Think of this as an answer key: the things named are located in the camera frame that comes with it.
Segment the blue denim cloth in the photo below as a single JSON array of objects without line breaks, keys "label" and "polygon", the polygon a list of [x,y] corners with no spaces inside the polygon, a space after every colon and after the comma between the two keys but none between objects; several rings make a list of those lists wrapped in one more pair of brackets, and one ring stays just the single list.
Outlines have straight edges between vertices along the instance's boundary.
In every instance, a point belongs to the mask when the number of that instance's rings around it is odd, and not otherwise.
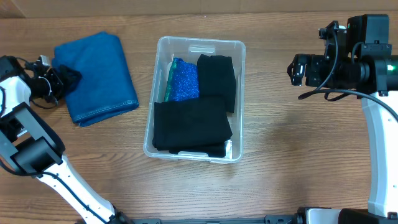
[{"label": "blue denim cloth", "polygon": [[75,124],[86,127],[139,107],[118,36],[100,32],[55,47],[52,67],[62,65],[81,74],[65,96]]}]

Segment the black garment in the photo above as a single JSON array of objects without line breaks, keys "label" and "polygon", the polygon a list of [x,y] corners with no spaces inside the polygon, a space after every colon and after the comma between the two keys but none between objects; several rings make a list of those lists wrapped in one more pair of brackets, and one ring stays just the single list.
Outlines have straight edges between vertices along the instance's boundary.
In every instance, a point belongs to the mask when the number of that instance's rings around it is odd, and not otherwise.
[{"label": "black garment", "polygon": [[205,153],[209,157],[224,157],[226,155],[225,143],[216,143],[202,146],[193,146],[193,147],[182,147],[182,148],[170,148],[169,152],[172,154],[178,154],[179,152],[198,152]]},{"label": "black garment", "polygon": [[226,111],[234,113],[237,84],[232,57],[201,54],[197,71],[200,96],[221,96]]}]

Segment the blue green sequin garment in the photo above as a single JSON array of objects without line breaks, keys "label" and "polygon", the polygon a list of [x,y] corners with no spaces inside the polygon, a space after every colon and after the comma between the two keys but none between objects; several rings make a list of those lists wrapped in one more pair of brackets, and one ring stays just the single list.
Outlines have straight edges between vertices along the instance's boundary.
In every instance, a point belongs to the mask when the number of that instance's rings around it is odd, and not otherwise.
[{"label": "blue green sequin garment", "polygon": [[184,101],[198,98],[197,66],[174,58],[167,79],[164,101]]}]

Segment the black cloth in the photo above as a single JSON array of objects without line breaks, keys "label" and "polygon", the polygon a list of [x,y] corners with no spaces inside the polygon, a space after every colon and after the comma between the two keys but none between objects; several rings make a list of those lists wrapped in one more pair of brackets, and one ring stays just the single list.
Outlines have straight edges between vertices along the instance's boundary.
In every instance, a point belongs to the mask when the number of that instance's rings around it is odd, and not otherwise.
[{"label": "black cloth", "polygon": [[219,96],[154,104],[154,137],[157,149],[221,143],[233,135],[224,99]]}]

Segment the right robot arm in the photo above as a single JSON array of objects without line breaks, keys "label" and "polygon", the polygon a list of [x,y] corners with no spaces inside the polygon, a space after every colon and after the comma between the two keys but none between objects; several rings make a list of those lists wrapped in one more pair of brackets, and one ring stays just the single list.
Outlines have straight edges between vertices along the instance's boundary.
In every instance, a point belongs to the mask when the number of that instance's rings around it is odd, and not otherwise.
[{"label": "right robot arm", "polygon": [[371,158],[366,209],[301,207],[292,223],[397,223],[397,56],[389,43],[389,16],[364,14],[319,30],[323,55],[297,54],[287,68],[293,86],[323,94],[327,101],[361,100]]}]

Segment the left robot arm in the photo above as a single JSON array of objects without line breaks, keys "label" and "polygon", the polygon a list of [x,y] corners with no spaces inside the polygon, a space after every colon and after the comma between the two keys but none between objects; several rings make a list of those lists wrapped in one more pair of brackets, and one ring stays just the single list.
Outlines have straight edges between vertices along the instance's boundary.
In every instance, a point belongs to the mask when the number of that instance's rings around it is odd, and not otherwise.
[{"label": "left robot arm", "polygon": [[44,55],[24,65],[21,61],[1,57],[1,167],[47,184],[80,214],[83,223],[130,223],[72,167],[62,140],[31,108],[36,98],[57,106],[75,89],[80,72],[64,65],[54,70]]}]

